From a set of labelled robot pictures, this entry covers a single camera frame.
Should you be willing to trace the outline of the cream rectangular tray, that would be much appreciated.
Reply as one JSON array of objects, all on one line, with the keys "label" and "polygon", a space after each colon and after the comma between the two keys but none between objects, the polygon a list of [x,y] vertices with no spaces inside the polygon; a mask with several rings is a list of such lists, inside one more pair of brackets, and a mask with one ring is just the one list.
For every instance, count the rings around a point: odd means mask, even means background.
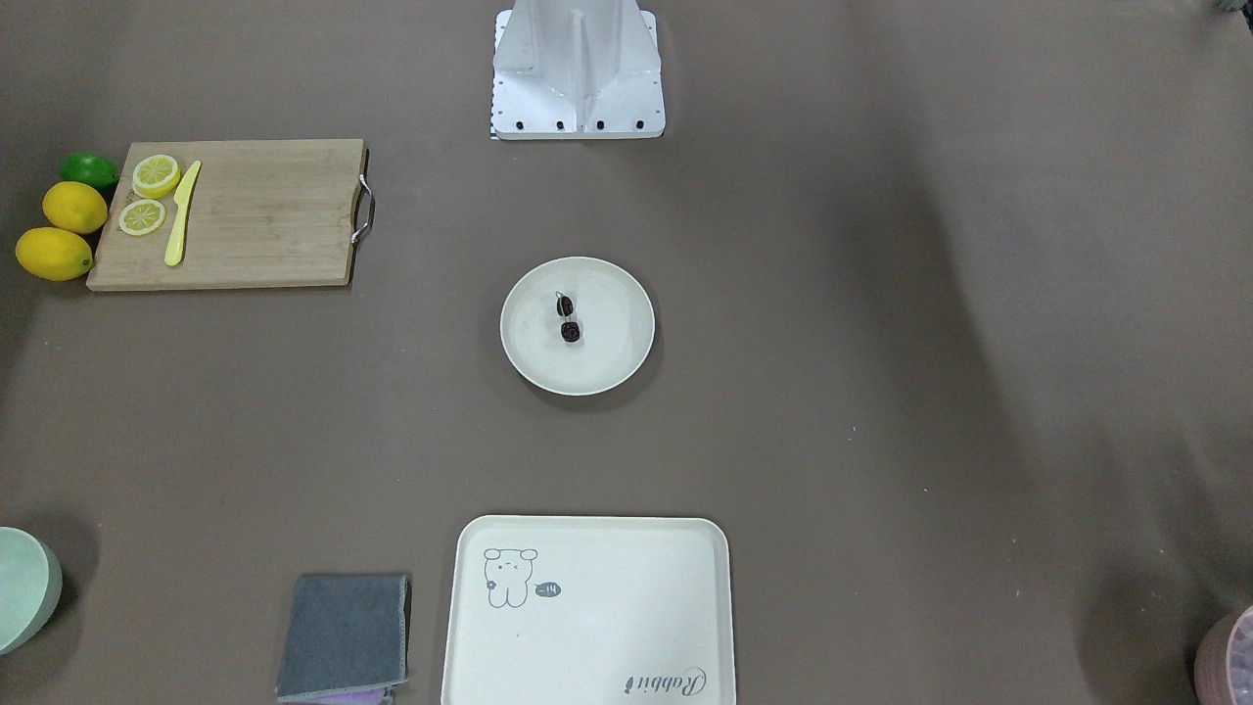
[{"label": "cream rectangular tray", "polygon": [[482,516],[459,536],[444,704],[734,704],[708,518]]}]

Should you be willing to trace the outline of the round cream plate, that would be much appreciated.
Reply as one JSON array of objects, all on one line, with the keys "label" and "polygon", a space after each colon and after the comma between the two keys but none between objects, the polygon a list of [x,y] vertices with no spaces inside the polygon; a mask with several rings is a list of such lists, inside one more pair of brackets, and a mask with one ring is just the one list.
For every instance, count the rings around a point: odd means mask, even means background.
[{"label": "round cream plate", "polygon": [[[573,299],[558,316],[555,293]],[[564,343],[563,321],[576,321],[581,338]],[[497,338],[519,374],[558,396],[596,396],[630,379],[655,339],[655,311],[626,269],[601,258],[558,258],[521,275],[497,317]]]}]

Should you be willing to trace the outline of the grey folded cloth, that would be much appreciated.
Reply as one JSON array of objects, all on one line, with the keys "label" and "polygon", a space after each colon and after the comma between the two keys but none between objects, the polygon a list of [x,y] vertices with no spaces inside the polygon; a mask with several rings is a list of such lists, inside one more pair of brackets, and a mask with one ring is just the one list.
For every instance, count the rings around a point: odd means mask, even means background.
[{"label": "grey folded cloth", "polygon": [[407,682],[408,596],[403,574],[299,576],[277,702],[393,702],[393,689]]}]

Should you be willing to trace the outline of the yellow plastic knife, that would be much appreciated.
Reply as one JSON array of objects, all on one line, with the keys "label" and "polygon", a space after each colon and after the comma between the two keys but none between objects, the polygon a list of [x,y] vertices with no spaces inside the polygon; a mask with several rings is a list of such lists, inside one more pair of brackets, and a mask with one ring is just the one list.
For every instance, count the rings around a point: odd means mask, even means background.
[{"label": "yellow plastic knife", "polygon": [[168,242],[165,242],[164,255],[162,255],[162,263],[168,267],[179,265],[184,260],[190,202],[194,195],[195,183],[198,177],[200,177],[200,169],[202,162],[193,162],[182,174],[179,183],[175,184],[173,192],[175,215],[173,223],[170,223],[170,235],[168,237]]}]

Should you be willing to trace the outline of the lemon slice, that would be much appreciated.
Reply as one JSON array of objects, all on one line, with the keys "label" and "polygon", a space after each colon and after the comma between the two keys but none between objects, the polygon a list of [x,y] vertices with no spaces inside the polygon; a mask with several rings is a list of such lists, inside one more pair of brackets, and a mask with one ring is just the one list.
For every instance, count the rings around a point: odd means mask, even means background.
[{"label": "lemon slice", "polygon": [[165,204],[153,200],[153,198],[142,198],[142,200],[132,202],[122,209],[117,219],[117,228],[125,235],[152,235],[165,223],[165,215],[168,215]]},{"label": "lemon slice", "polygon": [[182,168],[175,157],[147,157],[132,170],[132,192],[137,197],[159,202],[174,192],[180,179]]}]

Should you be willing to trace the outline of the green lime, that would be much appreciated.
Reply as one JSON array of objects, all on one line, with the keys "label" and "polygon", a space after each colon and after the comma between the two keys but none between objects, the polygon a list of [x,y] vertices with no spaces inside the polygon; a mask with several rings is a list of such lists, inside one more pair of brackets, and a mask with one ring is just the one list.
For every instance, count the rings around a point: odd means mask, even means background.
[{"label": "green lime", "polygon": [[81,183],[96,192],[113,189],[120,179],[119,167],[114,162],[89,152],[63,157],[59,174],[63,180]]}]

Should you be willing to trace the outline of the yellow lemon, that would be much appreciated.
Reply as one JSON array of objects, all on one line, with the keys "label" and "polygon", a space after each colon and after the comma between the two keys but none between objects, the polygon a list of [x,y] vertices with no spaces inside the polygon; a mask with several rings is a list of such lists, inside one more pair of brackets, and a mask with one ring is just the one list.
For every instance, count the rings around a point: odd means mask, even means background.
[{"label": "yellow lemon", "polygon": [[76,180],[61,180],[43,197],[46,219],[60,229],[89,235],[108,220],[109,207],[96,189]]},{"label": "yellow lemon", "polygon": [[15,244],[15,258],[31,275],[54,282],[85,275],[95,263],[84,237],[50,225],[25,230]]}]

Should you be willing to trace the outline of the light green bowl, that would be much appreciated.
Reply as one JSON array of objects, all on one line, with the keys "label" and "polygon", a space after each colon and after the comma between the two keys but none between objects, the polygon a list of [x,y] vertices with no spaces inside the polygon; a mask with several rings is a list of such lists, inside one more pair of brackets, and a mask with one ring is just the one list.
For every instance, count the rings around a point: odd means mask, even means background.
[{"label": "light green bowl", "polygon": [[1,528],[1,652],[13,652],[39,634],[63,589],[59,558],[45,541],[14,527]]}]

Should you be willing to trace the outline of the pink bowl with ice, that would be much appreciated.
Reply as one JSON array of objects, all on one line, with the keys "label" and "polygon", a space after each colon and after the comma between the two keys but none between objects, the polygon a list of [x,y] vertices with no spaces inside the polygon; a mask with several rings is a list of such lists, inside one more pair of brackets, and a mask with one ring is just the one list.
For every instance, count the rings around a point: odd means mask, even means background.
[{"label": "pink bowl with ice", "polygon": [[1252,704],[1252,607],[1220,619],[1193,662],[1199,704]]}]

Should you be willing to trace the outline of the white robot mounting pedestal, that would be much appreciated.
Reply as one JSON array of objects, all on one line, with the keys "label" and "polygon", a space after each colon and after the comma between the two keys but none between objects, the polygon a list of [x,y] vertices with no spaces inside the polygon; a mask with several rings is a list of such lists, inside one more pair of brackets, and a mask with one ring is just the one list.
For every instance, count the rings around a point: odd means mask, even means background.
[{"label": "white robot mounting pedestal", "polygon": [[516,1],[492,23],[489,134],[652,139],[667,131],[662,44],[635,1]]}]

